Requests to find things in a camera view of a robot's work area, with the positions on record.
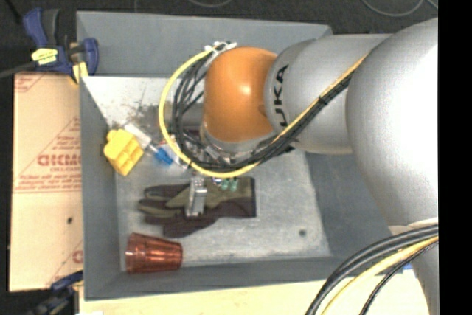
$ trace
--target dark glove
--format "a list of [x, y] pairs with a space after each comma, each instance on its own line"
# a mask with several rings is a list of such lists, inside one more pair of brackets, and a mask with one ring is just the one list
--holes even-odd
[[145, 189], [145, 198], [139, 201], [139, 210], [148, 224], [163, 226], [166, 238], [182, 238], [199, 229], [211, 226], [219, 218], [247, 218], [256, 216], [254, 179], [237, 179], [235, 190], [222, 189], [211, 179], [205, 179], [207, 189], [203, 214], [187, 217], [185, 206], [189, 201], [190, 184], [159, 185]]

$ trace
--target red plastic cup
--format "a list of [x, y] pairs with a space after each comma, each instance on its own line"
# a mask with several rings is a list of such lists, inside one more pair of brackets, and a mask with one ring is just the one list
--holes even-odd
[[182, 264], [182, 245], [170, 240], [132, 233], [125, 252], [128, 273], [172, 271]]

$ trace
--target yellow toy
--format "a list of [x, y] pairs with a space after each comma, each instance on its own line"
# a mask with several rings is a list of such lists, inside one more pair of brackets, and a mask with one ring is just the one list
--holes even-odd
[[110, 130], [106, 136], [108, 143], [103, 153], [111, 166], [126, 176], [144, 154], [135, 136], [124, 129]]

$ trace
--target cardboard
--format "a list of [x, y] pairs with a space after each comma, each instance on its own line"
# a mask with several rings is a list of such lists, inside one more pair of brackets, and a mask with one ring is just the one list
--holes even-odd
[[10, 234], [10, 291], [83, 267], [79, 96], [68, 76], [15, 76]]

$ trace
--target yellow cable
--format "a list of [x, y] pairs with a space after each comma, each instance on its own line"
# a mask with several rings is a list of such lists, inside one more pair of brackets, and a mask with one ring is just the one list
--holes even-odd
[[298, 121], [300, 121], [319, 102], [320, 97], [325, 96], [329, 91], [331, 91], [334, 87], [340, 84], [340, 82], [343, 81], [348, 75], [350, 75], [355, 69], [357, 69], [361, 65], [362, 61], [365, 59], [366, 56], [367, 54], [365, 54], [365, 56], [363, 56], [361, 59], [355, 62], [345, 72], [343, 72], [342, 75], [338, 77], [338, 79], [332, 82], [331, 85], [328, 86], [322, 92], [322, 94], [319, 95], [319, 97], [317, 97], [302, 113], [300, 113], [299, 116], [295, 120], [290, 122], [290, 124], [285, 129], [283, 129], [279, 135], [277, 135], [277, 137], [275, 137], [275, 139], [271, 142], [271, 144], [276, 142], [280, 137], [284, 136], [286, 133], [288, 133], [295, 126], [295, 124], [297, 124]]
[[372, 268], [367, 269], [360, 275], [358, 275], [353, 280], [349, 281], [338, 293], [329, 301], [329, 303], [324, 308], [322, 315], [327, 315], [329, 310], [332, 310], [334, 305], [339, 302], [339, 300], [347, 295], [349, 290], [352, 290], [355, 286], [362, 284], [365, 280], [374, 277], [376, 274], [381, 273], [385, 269], [394, 266], [396, 263], [399, 263], [402, 260], [412, 256], [415, 252], [419, 251], [423, 247], [429, 246], [434, 242], [438, 241], [439, 237], [434, 236], [427, 240], [421, 241], [419, 243], [413, 244], [405, 249], [401, 249], [399, 252], [394, 253], [375, 264]]
[[170, 138], [169, 132], [167, 131], [167, 128], [165, 126], [164, 122], [164, 107], [165, 107], [165, 101], [167, 99], [167, 94], [170, 91], [171, 86], [173, 83], [177, 80], [177, 78], [188, 68], [190, 68], [195, 62], [198, 62], [200, 59], [206, 57], [209, 53], [211, 53], [213, 50], [209, 49], [207, 51], [200, 52], [199, 54], [195, 55], [194, 57], [190, 58], [187, 62], [185, 62], [182, 66], [180, 66], [170, 77], [170, 79], [167, 81], [164, 89], [162, 90], [161, 94], [161, 100], [159, 102], [159, 127], [161, 128], [162, 131], [162, 136], [164, 137], [165, 141], [167, 144], [170, 146], [172, 151], [181, 159], [183, 160], [186, 164], [188, 164], [191, 168], [194, 170], [197, 170], [199, 173], [206, 175], [206, 176], [211, 176], [211, 177], [217, 177], [219, 179], [230, 179], [236, 176], [243, 175], [246, 172], [249, 172], [252, 168], [254, 168], [257, 163], [254, 163], [252, 165], [246, 165], [245, 167], [239, 169], [239, 170], [234, 170], [231, 172], [215, 172], [211, 170], [206, 170], [196, 163], [192, 162], [192, 160], [182, 153], [180, 148], [178, 148], [177, 144]]
[[[161, 94], [161, 100], [159, 102], [159, 127], [161, 128], [162, 135], [167, 142], [167, 144], [170, 146], [172, 151], [186, 164], [188, 164], [191, 168], [197, 170], [199, 173], [206, 175], [206, 176], [211, 176], [211, 177], [216, 177], [219, 179], [230, 179], [233, 177], [241, 176], [244, 173], [249, 172], [252, 170], [254, 167], [258, 166], [259, 162], [252, 163], [250, 165], [246, 165], [245, 167], [242, 167], [238, 170], [233, 170], [230, 172], [215, 172], [212, 170], [206, 170], [205, 168], [200, 167], [196, 163], [192, 162], [192, 160], [182, 153], [180, 148], [178, 148], [177, 144], [170, 138], [170, 135], [167, 131], [167, 128], [165, 126], [164, 122], [164, 107], [165, 107], [165, 102], [167, 99], [167, 94], [170, 91], [171, 86], [174, 84], [174, 82], [177, 80], [177, 78], [188, 68], [190, 68], [194, 63], [198, 62], [200, 59], [206, 57], [210, 52], [215, 51], [214, 47], [212, 49], [208, 49], [207, 51], [203, 51], [195, 55], [194, 57], [190, 58], [187, 62], [185, 62], [182, 66], [180, 66], [170, 77], [170, 79], [167, 81], [162, 94]], [[274, 140], [271, 142], [271, 145], [275, 143], [280, 137], [284, 136], [286, 133], [288, 133], [297, 123], [300, 121], [318, 102], [319, 98], [325, 96], [331, 89], [336, 87], [338, 84], [340, 84], [341, 81], [343, 81], [348, 75], [350, 75], [355, 69], [359, 67], [359, 65], [362, 63], [362, 61], [365, 59], [367, 55], [363, 56], [361, 59], [359, 59], [357, 62], [355, 62], [349, 69], [347, 69], [340, 77], [338, 77], [337, 80], [335, 80], [330, 86], [328, 86], [322, 94], [317, 97], [295, 120], [293, 120], [284, 130], [278, 134]]]

